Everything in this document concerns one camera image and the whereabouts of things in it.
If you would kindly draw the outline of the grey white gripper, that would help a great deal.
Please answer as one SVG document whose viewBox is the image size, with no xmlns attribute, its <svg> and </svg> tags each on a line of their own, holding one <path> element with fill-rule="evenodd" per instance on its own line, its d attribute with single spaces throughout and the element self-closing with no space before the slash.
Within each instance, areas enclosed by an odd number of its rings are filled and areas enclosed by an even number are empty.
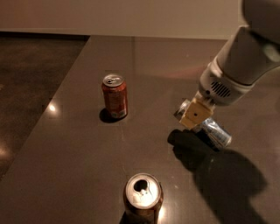
<svg viewBox="0 0 280 224">
<path fill-rule="evenodd" d="M 213 115 L 215 105 L 231 105 L 252 87 L 228 78 L 220 69 L 217 58 L 214 58 L 199 78 L 196 95 L 190 101 L 183 101 L 179 107 L 179 122 L 191 130 Z"/>
</svg>

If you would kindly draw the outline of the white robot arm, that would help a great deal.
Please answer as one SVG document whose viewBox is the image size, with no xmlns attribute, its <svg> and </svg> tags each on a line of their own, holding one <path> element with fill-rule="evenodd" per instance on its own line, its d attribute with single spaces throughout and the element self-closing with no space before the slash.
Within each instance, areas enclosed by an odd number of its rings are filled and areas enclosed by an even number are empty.
<svg viewBox="0 0 280 224">
<path fill-rule="evenodd" d="M 280 65 L 280 0 L 242 0 L 245 25 L 227 41 L 199 79 L 191 101 L 179 109 L 189 130 L 248 93 L 268 71 Z"/>
</svg>

